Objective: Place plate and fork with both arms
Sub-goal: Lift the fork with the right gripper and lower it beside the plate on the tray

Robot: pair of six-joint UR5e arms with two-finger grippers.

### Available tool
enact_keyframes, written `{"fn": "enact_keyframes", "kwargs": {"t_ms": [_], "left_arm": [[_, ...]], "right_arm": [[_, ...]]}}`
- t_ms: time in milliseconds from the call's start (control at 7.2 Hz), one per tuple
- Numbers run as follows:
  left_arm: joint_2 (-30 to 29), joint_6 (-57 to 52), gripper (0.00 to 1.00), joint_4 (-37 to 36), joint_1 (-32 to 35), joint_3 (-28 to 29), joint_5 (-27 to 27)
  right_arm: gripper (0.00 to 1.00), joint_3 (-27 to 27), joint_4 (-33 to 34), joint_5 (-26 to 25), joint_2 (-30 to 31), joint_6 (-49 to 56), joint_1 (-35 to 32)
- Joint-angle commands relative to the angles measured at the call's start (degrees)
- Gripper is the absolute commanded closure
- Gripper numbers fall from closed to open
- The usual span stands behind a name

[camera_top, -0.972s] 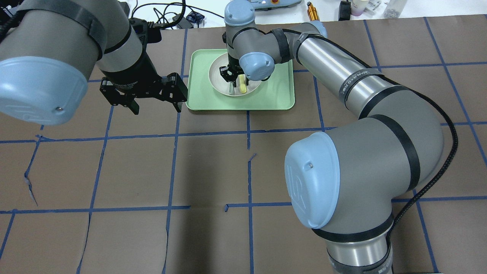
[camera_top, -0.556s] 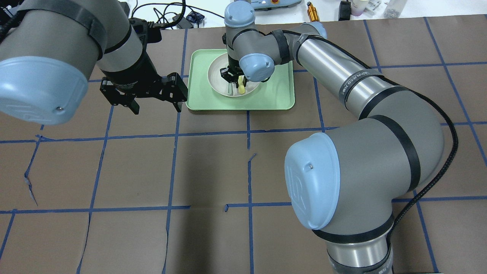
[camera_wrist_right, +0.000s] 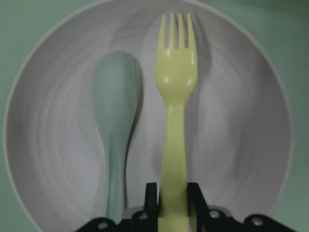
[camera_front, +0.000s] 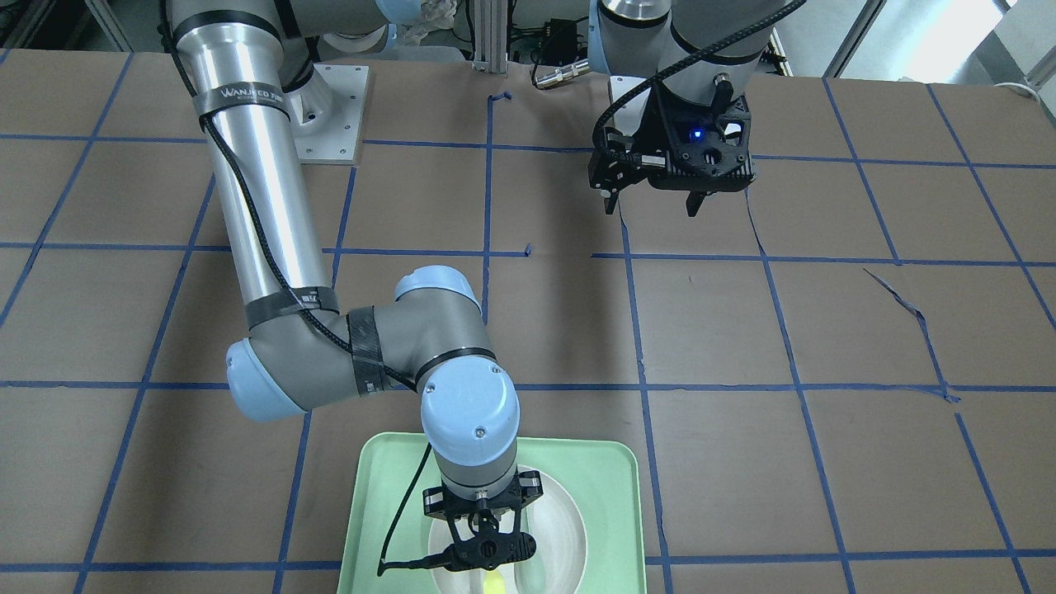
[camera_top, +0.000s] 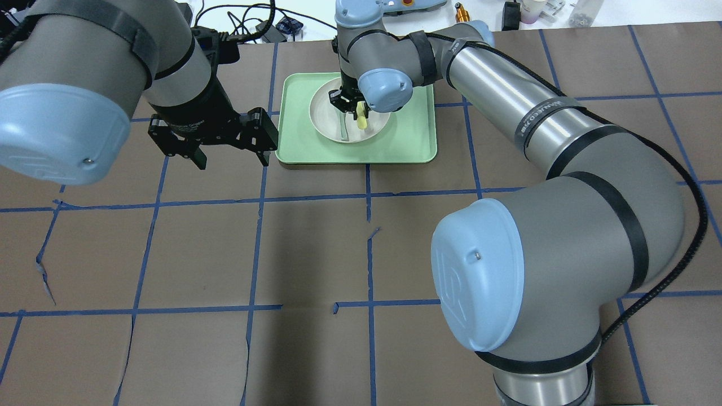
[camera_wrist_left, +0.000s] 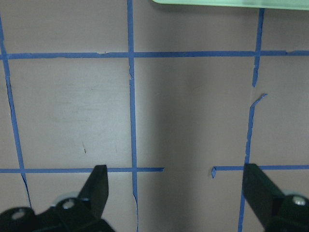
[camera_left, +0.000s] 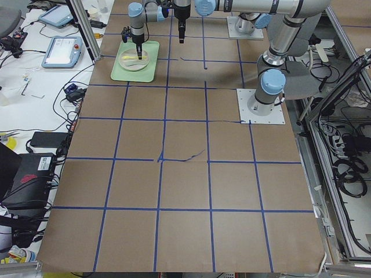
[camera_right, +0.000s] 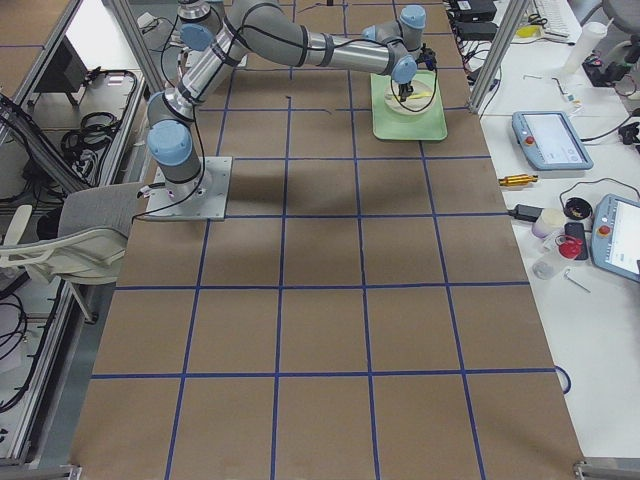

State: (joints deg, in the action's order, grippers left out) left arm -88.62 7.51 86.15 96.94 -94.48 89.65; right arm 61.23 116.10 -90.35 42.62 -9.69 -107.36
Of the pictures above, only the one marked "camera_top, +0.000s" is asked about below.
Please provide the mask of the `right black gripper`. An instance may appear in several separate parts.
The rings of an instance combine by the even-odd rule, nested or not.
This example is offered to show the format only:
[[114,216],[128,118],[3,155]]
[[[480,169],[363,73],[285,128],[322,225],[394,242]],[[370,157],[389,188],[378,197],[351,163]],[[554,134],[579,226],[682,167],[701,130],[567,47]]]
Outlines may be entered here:
[[358,80],[345,72],[341,72],[340,88],[329,92],[329,102],[340,112],[353,111],[354,116],[366,115],[366,101],[359,90]]

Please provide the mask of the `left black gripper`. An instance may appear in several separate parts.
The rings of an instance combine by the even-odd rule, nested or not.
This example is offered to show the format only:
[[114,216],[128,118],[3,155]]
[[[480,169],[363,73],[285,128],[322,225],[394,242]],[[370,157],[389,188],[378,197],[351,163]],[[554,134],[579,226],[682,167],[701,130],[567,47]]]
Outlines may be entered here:
[[279,132],[266,109],[256,107],[240,116],[218,79],[211,79],[201,93],[185,103],[151,106],[156,111],[148,126],[152,141],[164,155],[180,155],[199,170],[207,165],[200,145],[230,145],[251,151],[263,167],[269,166],[271,154],[278,150]]

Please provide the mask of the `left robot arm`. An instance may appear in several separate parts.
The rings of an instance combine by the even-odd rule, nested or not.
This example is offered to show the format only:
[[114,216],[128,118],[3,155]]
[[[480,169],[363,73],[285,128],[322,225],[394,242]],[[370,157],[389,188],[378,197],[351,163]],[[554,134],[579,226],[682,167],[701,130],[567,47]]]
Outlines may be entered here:
[[31,178],[104,178],[141,98],[148,134],[168,157],[205,169],[204,145],[268,165],[279,132],[261,107],[241,114],[217,77],[236,38],[189,24],[174,1],[36,1],[2,40],[1,162]]

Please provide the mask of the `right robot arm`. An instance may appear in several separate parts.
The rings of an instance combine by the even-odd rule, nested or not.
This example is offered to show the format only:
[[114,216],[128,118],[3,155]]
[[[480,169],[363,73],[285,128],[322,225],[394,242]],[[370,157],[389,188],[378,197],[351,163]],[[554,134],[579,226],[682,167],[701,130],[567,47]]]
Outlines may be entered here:
[[542,182],[445,216],[430,262],[444,320],[492,369],[503,405],[593,405],[601,306],[671,264],[684,207],[662,157],[499,54],[480,21],[395,38],[380,1],[337,1],[341,95],[398,112],[459,91]]

